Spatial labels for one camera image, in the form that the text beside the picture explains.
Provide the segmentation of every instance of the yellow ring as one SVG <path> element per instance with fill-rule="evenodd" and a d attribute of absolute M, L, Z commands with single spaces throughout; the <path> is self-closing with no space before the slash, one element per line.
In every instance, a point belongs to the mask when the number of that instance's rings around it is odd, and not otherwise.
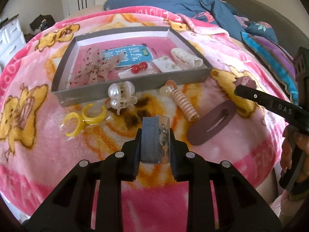
<path fill-rule="evenodd" d="M 87 117 L 86 114 L 87 114 L 87 111 L 89 108 L 93 107 L 93 104 L 88 104 L 86 105 L 82 111 L 81 111 L 81 115 L 82 115 L 82 118 L 84 119 L 84 121 L 89 124 L 89 125 L 97 125 L 97 124 L 100 124 L 103 120 L 105 120 L 105 116 L 106 116 L 106 108 L 105 106 L 103 105 L 102 106 L 102 113 L 100 115 L 98 115 L 97 117 L 94 117 L 94 118 L 90 118 L 90 117 Z"/>
<path fill-rule="evenodd" d="M 72 112 L 72 113 L 69 113 L 68 115 L 66 115 L 64 117 L 64 119 L 62 120 L 62 124 L 64 125 L 68 120 L 70 120 L 72 118 L 77 118 L 78 119 L 78 124 L 77 124 L 76 129 L 73 132 L 66 133 L 66 136 L 68 136 L 68 137 L 75 137 L 75 136 L 77 136 L 81 132 L 81 130 L 84 129 L 84 125 L 85 125 L 85 123 L 84 123 L 84 121 L 82 119 L 82 116 L 80 114 L 78 114 L 78 113 L 75 113 L 75 112 Z"/>

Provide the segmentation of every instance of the drawer handle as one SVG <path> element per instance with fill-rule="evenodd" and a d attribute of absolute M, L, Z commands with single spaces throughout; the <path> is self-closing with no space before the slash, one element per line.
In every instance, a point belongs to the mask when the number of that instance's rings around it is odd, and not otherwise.
<path fill-rule="evenodd" d="M 15 30 L 17 30 L 17 27 L 16 27 L 15 29 L 13 29 L 13 30 L 11 31 L 11 33 L 13 33 Z"/>
<path fill-rule="evenodd" d="M 14 48 L 10 51 L 9 55 L 16 49 L 16 45 L 14 46 Z"/>

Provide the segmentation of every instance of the beige coil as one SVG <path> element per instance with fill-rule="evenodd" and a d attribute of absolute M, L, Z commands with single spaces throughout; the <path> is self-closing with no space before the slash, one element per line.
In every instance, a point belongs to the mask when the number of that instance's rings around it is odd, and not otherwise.
<path fill-rule="evenodd" d="M 200 117 L 194 109 L 193 105 L 190 103 L 190 101 L 188 100 L 186 95 L 183 94 L 182 91 L 174 89 L 172 91 L 172 98 L 189 121 L 195 121 Z"/>

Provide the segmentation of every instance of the fingernail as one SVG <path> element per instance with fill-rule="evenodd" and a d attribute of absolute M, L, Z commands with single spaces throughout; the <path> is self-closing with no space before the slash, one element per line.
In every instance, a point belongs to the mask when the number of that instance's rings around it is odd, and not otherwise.
<path fill-rule="evenodd" d="M 298 141 L 301 141 L 302 140 L 302 135 L 298 132 L 294 132 L 293 133 L 293 137 L 294 139 L 298 140 Z"/>

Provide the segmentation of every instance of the pink blanket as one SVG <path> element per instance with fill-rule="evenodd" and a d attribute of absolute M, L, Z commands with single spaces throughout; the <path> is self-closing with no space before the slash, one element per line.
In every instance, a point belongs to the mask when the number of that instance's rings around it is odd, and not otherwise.
<path fill-rule="evenodd" d="M 170 118 L 176 139 L 206 160 L 231 161 L 257 187 L 281 154 L 285 122 L 257 104 L 233 94 L 236 77 L 250 77 L 258 89 L 286 99 L 248 54 L 228 33 L 212 24 L 153 7 L 131 7 L 74 18 L 55 24 L 33 38 L 6 66 L 0 77 L 0 191 L 17 208 L 32 215 L 60 180 L 82 159 L 95 162 L 120 150 L 134 138 L 141 119 L 136 112 L 88 129 L 67 141 L 56 116 L 63 109 L 50 92 L 51 81 L 74 36 L 130 26 L 168 26 L 178 31 L 214 67 L 203 84 L 182 88 L 200 116 L 227 99 L 237 114 L 219 134 L 195 147 L 188 143 L 190 128 L 183 113 L 158 90 L 145 91 L 137 107 L 150 116 Z M 125 231 L 185 231 L 187 183 L 176 183 L 169 165 L 141 165 L 133 183 L 123 183 Z"/>

